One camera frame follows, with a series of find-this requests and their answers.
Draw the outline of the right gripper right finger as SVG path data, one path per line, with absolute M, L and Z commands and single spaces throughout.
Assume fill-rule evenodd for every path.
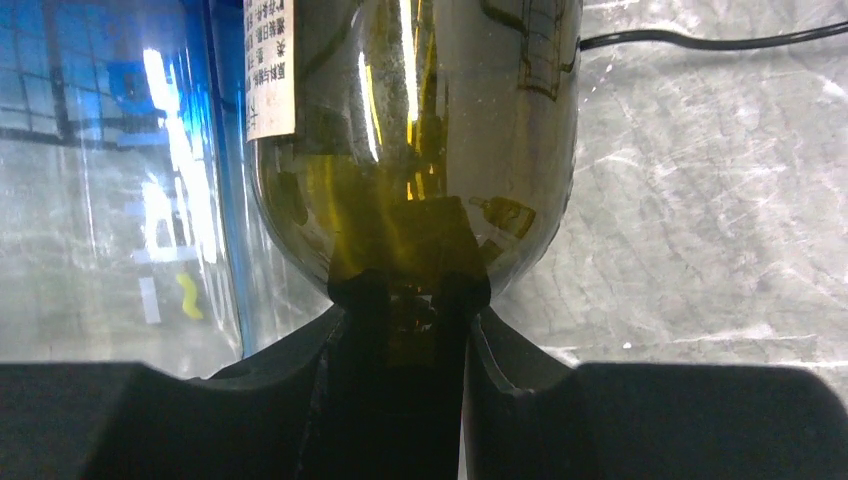
M 473 479 L 843 479 L 847 412 L 794 368 L 569 367 L 494 311 L 473 321 L 464 413 Z

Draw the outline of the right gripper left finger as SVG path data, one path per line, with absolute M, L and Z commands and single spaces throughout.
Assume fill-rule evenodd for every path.
M 143 363 L 1 368 L 5 479 L 302 479 L 338 308 L 209 378 Z

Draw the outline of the blue square glass bottle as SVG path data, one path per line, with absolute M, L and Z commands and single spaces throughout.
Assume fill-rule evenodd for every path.
M 1 5 L 1 359 L 208 377 L 328 301 L 260 218 L 238 1 Z

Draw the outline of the dark green wine bottle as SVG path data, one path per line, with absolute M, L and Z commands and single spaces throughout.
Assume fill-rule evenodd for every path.
M 270 236 L 341 316 L 296 479 L 453 479 L 474 319 L 570 197 L 579 1 L 247 1 Z

